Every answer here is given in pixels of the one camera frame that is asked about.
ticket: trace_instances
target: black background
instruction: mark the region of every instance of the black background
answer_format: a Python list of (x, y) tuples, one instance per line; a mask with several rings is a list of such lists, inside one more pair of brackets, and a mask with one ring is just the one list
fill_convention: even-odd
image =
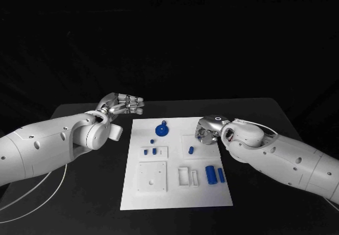
[(111, 92), (147, 101), (271, 97), (304, 142), (337, 158), (337, 22), (324, 0), (3, 6), (0, 129)]

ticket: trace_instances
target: robotic hand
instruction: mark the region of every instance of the robotic hand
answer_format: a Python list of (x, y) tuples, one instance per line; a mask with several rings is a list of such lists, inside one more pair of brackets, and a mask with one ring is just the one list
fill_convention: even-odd
[(118, 141), (122, 128), (111, 122), (118, 114), (141, 114), (141, 106), (142, 98), (111, 93), (93, 111), (33, 123), (1, 137), (0, 186), (53, 171), (108, 138)]
[(236, 161), (339, 204), (339, 160), (262, 126), (272, 132), (267, 134), (258, 126), (262, 125), (209, 115), (199, 120), (194, 137), (203, 144), (215, 144), (220, 137)]

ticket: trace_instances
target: white cable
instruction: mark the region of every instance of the white cable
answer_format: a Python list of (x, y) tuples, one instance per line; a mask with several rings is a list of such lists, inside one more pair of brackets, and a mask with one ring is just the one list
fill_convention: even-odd
[(4, 207), (0, 208), (0, 211), (3, 209), (5, 209), (8, 206), (11, 206), (17, 201), (20, 201), (31, 192), (33, 190), (39, 187), (39, 185), (42, 184), (42, 182), (44, 181), (44, 179), (47, 178), (47, 176), (50, 175), (52, 172), (47, 173), (47, 175), (44, 176), (44, 178), (42, 179), (42, 181), (39, 182), (39, 184), (11, 202), (8, 203)]
[(337, 207), (333, 205), (333, 203), (329, 201), (327, 198), (323, 197), (323, 199), (327, 201), (327, 203), (334, 207), (334, 209), (339, 211)]
[(57, 188), (56, 188), (56, 190), (54, 190), (52, 196), (47, 198), (47, 200), (46, 200), (27, 214), (24, 214), (23, 216), (20, 216), (20, 217), (17, 217), (17, 218), (14, 218), (14, 219), (11, 219), (11, 220), (7, 220), (7, 221), (0, 222), (0, 224), (7, 223), (7, 222), (10, 222), (10, 221), (13, 221), (13, 220), (20, 219), (21, 217), (24, 217), (26, 215), (29, 215), (30, 213), (33, 213), (33, 212), (47, 203), (49, 199), (53, 197), (53, 195), (54, 195), (54, 193), (56, 193), (56, 191), (57, 191), (57, 189), (59, 189), (59, 187), (60, 187), (60, 185), (62, 185), (63, 178), (65, 178), (65, 174), (66, 174), (66, 169), (67, 169), (67, 165), (65, 165), (65, 172), (63, 172), (60, 184), (59, 184), (59, 186), (57, 186)]
[(275, 132), (272, 129), (269, 129), (267, 126), (264, 126), (264, 125), (261, 125), (261, 124), (258, 124), (258, 123), (254, 123), (254, 122), (251, 122), (251, 121), (245, 121), (245, 122), (248, 122), (248, 123), (251, 123), (251, 124), (255, 124), (255, 125), (258, 125), (258, 126), (265, 127), (265, 128), (267, 128), (268, 130), (271, 130), (272, 133), (277, 135), (277, 132)]

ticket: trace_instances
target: gray table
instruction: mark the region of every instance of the gray table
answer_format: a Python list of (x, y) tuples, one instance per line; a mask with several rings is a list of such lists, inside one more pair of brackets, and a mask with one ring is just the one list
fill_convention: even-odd
[[(82, 113), (96, 104), (65, 104), (52, 118)], [(82, 155), (70, 164), (50, 201), (24, 218), (0, 224), (0, 234), (334, 234), (339, 213), (317, 195), (275, 182), (232, 159), (219, 142), (232, 207), (119, 211), (134, 118), (202, 117), (219, 114), (272, 128), (300, 140), (284, 112), (269, 98), (147, 102), (144, 113), (119, 115), (118, 142)], [(63, 174), (54, 170), (36, 191), (0, 212), (0, 221), (27, 213), (46, 200)], [(11, 202), (43, 176), (10, 184), (0, 206)]]

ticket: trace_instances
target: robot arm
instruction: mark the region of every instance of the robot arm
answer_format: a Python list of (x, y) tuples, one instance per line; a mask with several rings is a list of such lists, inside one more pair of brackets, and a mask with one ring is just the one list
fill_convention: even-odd
[(118, 114), (141, 114), (142, 98), (108, 94), (93, 111), (33, 123), (0, 138), (0, 186), (39, 176), (91, 150), (106, 139), (118, 141)]
[(303, 142), (267, 134), (254, 123), (238, 119), (229, 122), (210, 115), (199, 120), (196, 138), (203, 144), (215, 144), (218, 137), (235, 160), (339, 204), (339, 160)]

